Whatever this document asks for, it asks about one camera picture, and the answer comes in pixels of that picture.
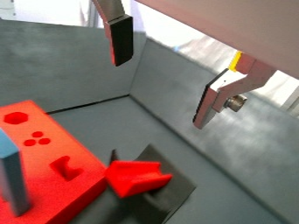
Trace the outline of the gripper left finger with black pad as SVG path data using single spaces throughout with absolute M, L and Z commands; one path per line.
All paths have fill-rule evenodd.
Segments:
M 91 0 L 91 3 L 102 19 L 110 60 L 118 67 L 133 56 L 133 18 L 125 14 L 121 0 Z

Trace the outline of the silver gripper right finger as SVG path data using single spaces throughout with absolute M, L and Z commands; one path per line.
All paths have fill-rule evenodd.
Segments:
M 194 127 L 201 129 L 222 109 L 237 112 L 246 101 L 242 94 L 261 88 L 274 72 L 276 69 L 268 64 L 248 54 L 237 52 L 228 68 L 204 88 L 192 118 Z

